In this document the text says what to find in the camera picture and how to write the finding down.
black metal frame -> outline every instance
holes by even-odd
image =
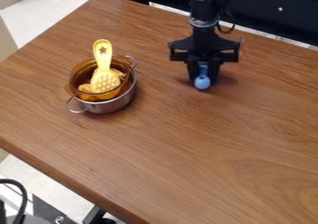
[[[154,2],[189,11],[188,0],[134,0]],[[221,19],[318,46],[318,0],[231,0],[233,18]]]

screw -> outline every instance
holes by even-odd
[[[62,224],[64,222],[64,217],[56,217],[55,223],[56,224]]]

pot handle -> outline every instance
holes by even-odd
[[[70,107],[69,107],[69,103],[72,101],[74,99],[74,96],[71,96],[66,102],[65,102],[65,108],[69,111],[69,112],[72,112],[72,113],[83,113],[83,112],[86,112],[88,109],[90,109],[90,107],[92,106],[91,104],[87,107],[87,108],[85,108],[85,109],[83,109],[83,110],[81,110],[81,111],[76,111],[76,110],[72,110],[72,109],[70,109]]]
[[[134,58],[134,57],[132,57],[132,56],[126,56],[127,58],[130,58],[132,61],[133,61],[133,63],[132,63],[132,65],[131,65],[131,67],[135,70],[136,69],[136,67],[137,67],[137,65],[138,65],[138,61],[137,61],[137,59],[136,58]]]

black cable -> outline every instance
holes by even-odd
[[[16,215],[16,217],[13,221],[13,224],[22,224],[23,219],[24,219],[25,208],[26,208],[26,205],[28,203],[27,191],[24,189],[22,184],[20,184],[18,181],[13,180],[13,179],[1,178],[0,184],[11,184],[11,185],[17,186],[20,189],[21,194],[22,194],[22,204],[20,206],[18,214]]]

star shape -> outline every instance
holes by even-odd
[[[99,50],[100,54],[106,53],[106,48],[104,48],[104,46]]]

